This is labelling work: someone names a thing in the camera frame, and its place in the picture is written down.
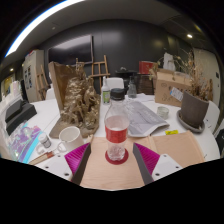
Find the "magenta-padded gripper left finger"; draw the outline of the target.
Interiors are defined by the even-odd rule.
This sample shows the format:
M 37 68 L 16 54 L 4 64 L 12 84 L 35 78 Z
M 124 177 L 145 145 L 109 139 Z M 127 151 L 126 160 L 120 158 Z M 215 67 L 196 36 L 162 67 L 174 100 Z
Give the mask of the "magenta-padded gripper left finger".
M 66 155 L 58 154 L 44 165 L 43 169 L 79 185 L 90 154 L 91 144 L 86 143 Z

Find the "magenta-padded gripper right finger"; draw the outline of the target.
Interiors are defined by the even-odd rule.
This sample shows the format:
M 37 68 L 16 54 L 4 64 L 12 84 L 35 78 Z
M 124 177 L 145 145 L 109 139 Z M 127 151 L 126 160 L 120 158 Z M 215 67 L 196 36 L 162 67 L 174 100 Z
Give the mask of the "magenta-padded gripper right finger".
M 145 185 L 182 169 L 168 154 L 159 155 L 138 143 L 133 144 L 133 154 Z

